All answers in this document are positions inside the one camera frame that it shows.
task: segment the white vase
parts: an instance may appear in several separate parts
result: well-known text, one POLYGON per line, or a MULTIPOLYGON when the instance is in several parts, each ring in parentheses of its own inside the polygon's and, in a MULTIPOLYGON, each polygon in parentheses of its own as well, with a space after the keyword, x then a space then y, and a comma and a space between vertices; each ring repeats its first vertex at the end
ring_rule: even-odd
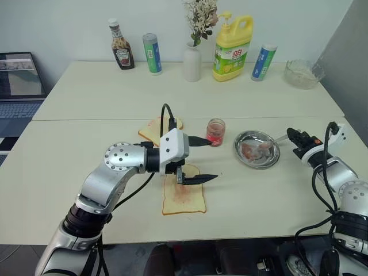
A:
POLYGON ((183 75, 188 82, 196 82, 201 78, 202 57, 198 46, 188 42, 183 56, 183 75))

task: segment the glass bowl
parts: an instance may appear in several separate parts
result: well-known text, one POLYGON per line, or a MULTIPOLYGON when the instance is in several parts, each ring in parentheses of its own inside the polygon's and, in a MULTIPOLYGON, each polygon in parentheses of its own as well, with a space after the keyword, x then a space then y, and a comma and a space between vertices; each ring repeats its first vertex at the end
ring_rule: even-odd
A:
POLYGON ((311 89, 325 76, 323 68, 308 60, 289 60, 285 67, 285 80, 301 89, 311 89))

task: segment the white table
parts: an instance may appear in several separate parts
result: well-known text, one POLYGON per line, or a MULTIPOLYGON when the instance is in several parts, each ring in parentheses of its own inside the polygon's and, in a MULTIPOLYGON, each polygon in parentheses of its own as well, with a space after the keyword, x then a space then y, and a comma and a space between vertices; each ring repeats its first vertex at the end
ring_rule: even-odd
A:
MULTIPOLYGON (((202 173, 218 174, 204 184, 207 212, 162 215, 163 178, 155 176, 139 194, 113 213, 104 228, 105 243, 167 240, 231 239, 290 236, 301 227, 327 217, 311 188, 312 170, 284 141, 278 163, 259 171, 241 164, 232 143, 238 133, 257 129, 274 137, 287 127, 319 138, 328 118, 228 119, 224 144, 192 148, 187 162, 202 173)), ((138 142, 147 120, 33 121, 0 167, 0 244, 47 244, 73 204, 86 176, 98 166, 108 146, 138 142)), ((184 131, 202 136, 208 120, 184 121, 184 131)), ((368 149, 351 131, 338 154, 363 179, 368 179, 368 149)), ((129 182, 124 195, 140 186, 148 174, 129 182)), ((322 195, 327 193, 319 182, 322 195)), ((328 226, 309 233, 326 233, 328 226)))
POLYGON ((212 64, 202 78, 184 80, 181 63, 163 63, 152 76, 147 63, 120 70, 115 62, 73 62, 36 113, 34 120, 155 118, 167 102, 181 118, 343 117, 321 84, 297 89, 283 80, 285 63, 273 63, 263 82, 250 79, 254 64, 241 76, 219 83, 212 64))

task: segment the yellow detergent bottle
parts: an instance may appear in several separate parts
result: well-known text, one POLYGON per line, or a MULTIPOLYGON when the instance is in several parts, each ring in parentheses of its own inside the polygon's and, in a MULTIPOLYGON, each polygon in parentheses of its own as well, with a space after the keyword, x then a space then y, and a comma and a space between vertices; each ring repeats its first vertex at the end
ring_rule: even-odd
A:
POLYGON ((219 82, 232 79, 242 72, 253 34, 251 16, 236 17, 229 25, 228 20, 231 16, 230 11, 218 15, 219 18, 224 17, 226 20, 217 35, 212 69, 213 77, 219 82))

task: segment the gray wall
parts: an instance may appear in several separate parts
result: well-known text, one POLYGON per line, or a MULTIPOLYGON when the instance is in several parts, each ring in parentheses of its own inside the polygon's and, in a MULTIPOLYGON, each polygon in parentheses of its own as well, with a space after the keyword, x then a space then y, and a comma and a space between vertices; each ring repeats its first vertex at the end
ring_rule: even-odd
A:
POLYGON ((368 146, 368 1, 354 0, 319 63, 322 84, 368 146))

